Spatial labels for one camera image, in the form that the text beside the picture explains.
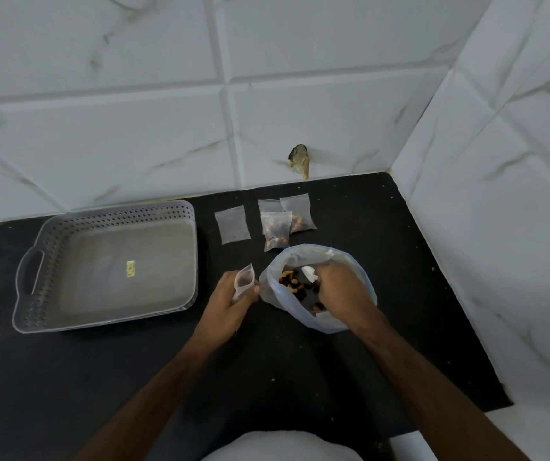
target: kitchen counter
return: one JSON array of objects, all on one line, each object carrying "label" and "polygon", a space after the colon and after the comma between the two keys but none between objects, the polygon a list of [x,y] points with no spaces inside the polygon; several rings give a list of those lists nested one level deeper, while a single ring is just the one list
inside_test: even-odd
[{"label": "kitchen counter", "polygon": [[[218,193],[194,205],[199,295],[183,312],[121,324],[22,335],[11,324],[14,276],[45,217],[0,223],[0,460],[63,460],[183,346],[224,271],[263,252],[257,199],[308,192],[315,243],[353,255],[402,336],[483,411],[510,405],[486,353],[386,173]],[[245,205],[252,239],[221,244],[213,213]],[[306,430],[365,459],[415,430],[385,377],[349,332],[326,335],[262,301],[205,366],[149,460],[198,460],[252,430]]]}]

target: right hand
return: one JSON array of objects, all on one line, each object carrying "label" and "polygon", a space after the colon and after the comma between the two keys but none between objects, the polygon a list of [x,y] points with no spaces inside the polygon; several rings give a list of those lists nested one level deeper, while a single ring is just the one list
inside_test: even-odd
[{"label": "right hand", "polygon": [[320,281],[320,302],[350,330],[356,332],[374,325],[376,320],[387,323],[366,286],[347,265],[328,261],[315,269]]}]

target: tile wall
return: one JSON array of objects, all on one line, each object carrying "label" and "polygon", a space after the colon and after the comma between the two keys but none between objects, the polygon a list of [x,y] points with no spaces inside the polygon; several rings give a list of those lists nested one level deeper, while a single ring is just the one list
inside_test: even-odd
[{"label": "tile wall", "polygon": [[392,172],[513,401],[550,409],[550,0],[494,0]]},{"label": "tile wall", "polygon": [[0,219],[386,170],[489,2],[0,0]]}]

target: plastic bag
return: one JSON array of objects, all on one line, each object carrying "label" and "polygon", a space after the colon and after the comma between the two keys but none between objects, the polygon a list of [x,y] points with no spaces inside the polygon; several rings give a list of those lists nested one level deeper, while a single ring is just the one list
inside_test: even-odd
[{"label": "plastic bag", "polygon": [[285,212],[279,199],[258,199],[258,208],[260,209],[260,216],[268,212]]},{"label": "plastic bag", "polygon": [[286,212],[292,212],[292,227],[290,233],[304,230],[316,230],[316,224],[311,219],[311,202],[309,194],[293,195],[279,199]]},{"label": "plastic bag", "polygon": [[264,252],[289,247],[292,214],[289,212],[266,212],[261,213],[260,218],[264,238],[266,238]]},{"label": "plastic bag", "polygon": [[219,225],[222,244],[251,239],[247,229],[247,220],[245,219],[245,206],[239,205],[228,210],[215,212],[215,219]]},{"label": "plastic bag", "polygon": [[252,264],[249,264],[239,273],[237,273],[237,276],[234,278],[233,302],[237,302],[240,298],[240,295],[253,286],[253,282],[255,281],[255,279],[256,274],[253,271]]},{"label": "plastic bag", "polygon": [[303,267],[315,265],[329,260],[344,263],[352,269],[356,276],[365,284],[371,295],[373,303],[377,305],[378,298],[375,294],[369,277],[354,258],[332,247],[318,246],[315,244],[301,244],[288,247],[273,259],[271,265],[266,267],[260,275],[260,297],[264,302],[288,311],[303,325],[324,333],[336,333],[347,330],[348,327],[339,319],[333,317],[330,312],[319,312],[313,316],[294,297],[290,290],[279,284],[279,278],[286,267]]}]

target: plastic tray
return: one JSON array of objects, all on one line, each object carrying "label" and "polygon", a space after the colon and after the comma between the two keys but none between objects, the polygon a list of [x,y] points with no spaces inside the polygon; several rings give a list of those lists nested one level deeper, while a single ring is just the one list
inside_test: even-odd
[{"label": "plastic tray", "polygon": [[[27,270],[37,271],[30,285]],[[19,263],[16,286],[21,333],[185,310],[198,291],[194,208],[177,200],[52,217]]]}]

